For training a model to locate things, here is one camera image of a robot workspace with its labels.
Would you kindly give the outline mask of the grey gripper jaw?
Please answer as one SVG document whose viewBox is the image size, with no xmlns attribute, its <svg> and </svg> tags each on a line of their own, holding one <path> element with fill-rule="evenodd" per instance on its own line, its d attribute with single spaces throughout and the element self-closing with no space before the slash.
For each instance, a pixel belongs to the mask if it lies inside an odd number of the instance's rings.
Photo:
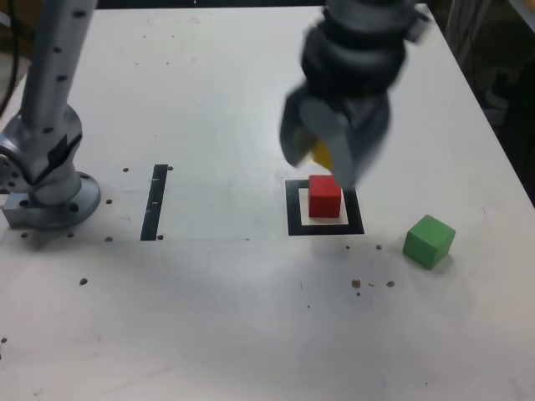
<svg viewBox="0 0 535 401">
<path fill-rule="evenodd" d="M 374 163 L 388 134 L 390 101 L 370 99 L 327 101 L 308 97 L 299 107 L 305 127 L 316 137 L 310 153 L 342 188 L 355 186 Z"/>
<path fill-rule="evenodd" d="M 299 107 L 307 98 L 305 85 L 295 88 L 286 98 L 280 125 L 279 141 L 285 160 L 293 167 L 309 156 L 317 144 L 316 137 L 305 127 Z"/>
</svg>

